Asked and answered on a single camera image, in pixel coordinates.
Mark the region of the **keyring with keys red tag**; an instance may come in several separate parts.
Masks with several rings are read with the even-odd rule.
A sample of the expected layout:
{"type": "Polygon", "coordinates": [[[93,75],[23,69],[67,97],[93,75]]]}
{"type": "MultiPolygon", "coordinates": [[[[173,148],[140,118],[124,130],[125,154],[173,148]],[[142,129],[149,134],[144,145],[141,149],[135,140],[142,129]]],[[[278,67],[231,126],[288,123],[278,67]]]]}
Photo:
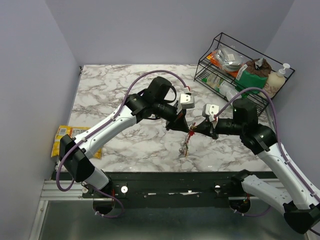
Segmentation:
{"type": "Polygon", "coordinates": [[[189,154],[189,142],[191,137],[195,134],[195,131],[194,131],[195,129],[196,129],[196,123],[194,122],[189,126],[188,133],[186,134],[184,140],[180,145],[179,153],[183,157],[187,157],[189,154]]]}

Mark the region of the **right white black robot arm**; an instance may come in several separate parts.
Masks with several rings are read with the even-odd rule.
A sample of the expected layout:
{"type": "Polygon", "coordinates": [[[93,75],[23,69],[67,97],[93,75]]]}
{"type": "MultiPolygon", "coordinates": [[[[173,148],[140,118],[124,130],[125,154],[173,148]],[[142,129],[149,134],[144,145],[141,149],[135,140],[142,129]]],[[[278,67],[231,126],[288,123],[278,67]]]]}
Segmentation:
{"type": "Polygon", "coordinates": [[[230,195],[254,195],[281,213],[297,233],[305,234],[320,221],[319,189],[314,187],[285,151],[276,133],[258,122],[256,105],[246,98],[233,101],[233,117],[219,118],[219,106],[205,104],[203,122],[195,133],[211,137],[239,136],[241,142],[258,156],[283,184],[285,191],[262,181],[248,170],[232,176],[226,191],[230,195]]]}

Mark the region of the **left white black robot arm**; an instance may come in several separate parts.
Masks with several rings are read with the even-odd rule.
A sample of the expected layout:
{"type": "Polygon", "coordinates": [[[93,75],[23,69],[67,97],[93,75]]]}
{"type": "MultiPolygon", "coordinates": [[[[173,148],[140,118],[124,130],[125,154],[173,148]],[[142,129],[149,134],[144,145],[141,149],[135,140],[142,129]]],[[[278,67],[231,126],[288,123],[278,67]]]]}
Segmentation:
{"type": "Polygon", "coordinates": [[[195,106],[194,96],[185,87],[184,93],[166,100],[169,90],[174,89],[170,81],[158,76],[139,93],[127,93],[121,105],[95,126],[75,137],[64,135],[59,145],[59,166],[65,167],[75,182],[86,182],[99,197],[107,197],[111,191],[110,179],[90,161],[104,144],[151,115],[166,120],[168,130],[189,131],[185,115],[187,109],[195,106]]]}

